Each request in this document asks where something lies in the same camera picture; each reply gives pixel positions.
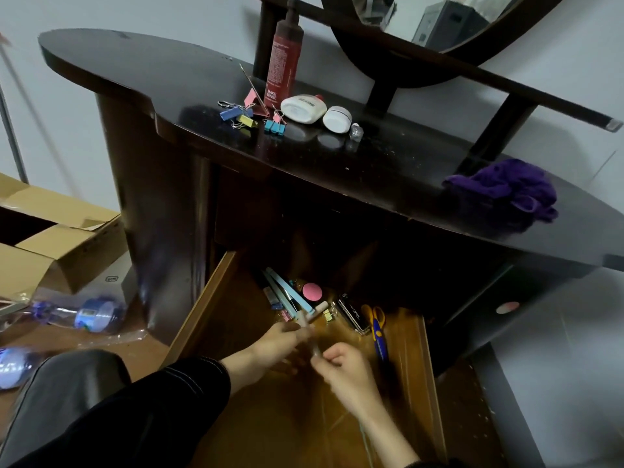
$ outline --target table top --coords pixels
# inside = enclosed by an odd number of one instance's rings
[[[289,122],[284,137],[234,130],[219,116],[220,100],[242,103],[250,85],[239,60],[171,39],[95,29],[61,29],[39,36],[47,64],[96,93],[124,98],[156,119],[159,134],[186,141],[198,154],[235,170],[278,170],[364,203],[528,253],[624,271],[624,216],[582,189],[550,175],[557,191],[553,223],[501,226],[489,212],[442,186],[471,143],[314,86],[364,129],[357,145],[318,122]],[[247,73],[252,66],[242,63]],[[254,80],[257,87],[263,83]]]

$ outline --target red bottle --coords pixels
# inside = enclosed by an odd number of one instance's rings
[[[299,26],[299,14],[294,9],[293,0],[288,0],[286,19],[277,23],[273,38],[265,90],[265,105],[269,108],[279,109],[282,100],[291,96],[301,41],[303,30]]]

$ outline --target plastic water bottle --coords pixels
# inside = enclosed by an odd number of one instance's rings
[[[27,348],[0,348],[0,389],[24,384],[43,359],[43,355]]]
[[[93,333],[117,333],[124,323],[125,306],[100,298],[89,299],[80,308],[61,307],[50,302],[33,303],[36,320],[67,328],[85,328]]]

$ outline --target dark wooden table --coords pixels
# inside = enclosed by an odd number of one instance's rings
[[[302,277],[423,312],[439,368],[566,280],[624,270],[624,216],[556,176],[553,223],[500,223],[445,191],[465,167],[463,139],[302,83],[295,93],[352,112],[359,145],[322,125],[290,122],[284,137],[234,130],[217,101],[241,103],[250,89],[237,59],[109,30],[55,30],[39,43],[51,69],[97,95],[150,329],[167,343],[224,249],[266,263],[263,250],[303,242],[316,264]],[[285,273],[289,250],[275,258]],[[366,272],[345,271],[357,259]],[[496,314],[507,301],[523,305]]]

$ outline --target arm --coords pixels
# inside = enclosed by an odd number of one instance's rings
[[[167,466],[189,464],[200,439],[230,395],[284,361],[311,336],[297,324],[276,324],[257,342],[221,362],[183,359],[100,402],[57,439],[13,464],[38,466]]]
[[[323,356],[324,359],[313,357],[312,367],[331,385],[345,408],[357,417],[384,466],[424,468],[425,464],[419,463],[420,458],[386,411],[364,355],[351,345],[337,343]]]

